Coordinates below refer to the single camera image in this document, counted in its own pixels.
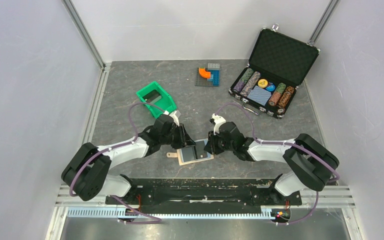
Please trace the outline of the dark card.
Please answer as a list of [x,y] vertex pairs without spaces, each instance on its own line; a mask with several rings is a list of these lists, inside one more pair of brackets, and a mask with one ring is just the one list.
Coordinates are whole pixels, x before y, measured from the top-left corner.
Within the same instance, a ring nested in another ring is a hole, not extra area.
[[147,102],[147,103],[150,103],[150,104],[155,104],[156,102],[158,102],[159,100],[162,99],[162,95],[156,90],[156,89],[153,89],[151,90],[149,93],[147,93],[143,99]]

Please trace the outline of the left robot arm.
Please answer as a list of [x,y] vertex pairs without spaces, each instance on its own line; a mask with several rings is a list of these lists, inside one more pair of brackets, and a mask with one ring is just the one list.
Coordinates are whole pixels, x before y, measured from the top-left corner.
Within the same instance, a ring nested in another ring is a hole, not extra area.
[[175,115],[162,114],[128,140],[104,146],[82,144],[62,171],[61,180],[68,185],[70,196],[84,202],[103,192],[131,204],[137,198],[137,190],[126,176],[110,175],[109,171],[127,161],[148,157],[164,145],[178,150],[196,143]]

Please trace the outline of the beige leather card holder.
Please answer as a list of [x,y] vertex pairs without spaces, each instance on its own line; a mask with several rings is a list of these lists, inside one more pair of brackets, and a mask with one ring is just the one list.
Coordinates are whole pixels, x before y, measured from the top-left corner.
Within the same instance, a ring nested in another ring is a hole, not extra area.
[[183,163],[182,162],[182,156],[181,156],[181,149],[177,149],[176,152],[168,152],[166,154],[166,156],[168,158],[173,158],[173,159],[177,159],[178,160],[178,164],[180,166],[183,166],[183,165],[188,165],[188,164],[195,164],[195,163],[200,163],[200,162],[204,162],[204,161],[208,161],[208,160],[213,160],[214,159],[214,155],[211,154],[211,158],[210,159],[203,159],[203,160],[194,160],[192,162],[186,162],[186,163]]

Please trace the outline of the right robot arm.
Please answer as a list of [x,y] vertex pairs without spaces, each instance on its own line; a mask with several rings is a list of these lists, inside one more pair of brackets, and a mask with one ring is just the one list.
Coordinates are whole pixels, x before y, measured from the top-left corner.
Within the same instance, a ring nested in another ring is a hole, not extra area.
[[270,141],[246,137],[235,123],[225,122],[216,124],[208,133],[204,150],[212,155],[232,152],[242,161],[287,164],[290,171],[279,175],[268,191],[269,199],[275,204],[282,204],[305,188],[320,192],[327,183],[339,179],[338,158],[306,133],[288,140]]

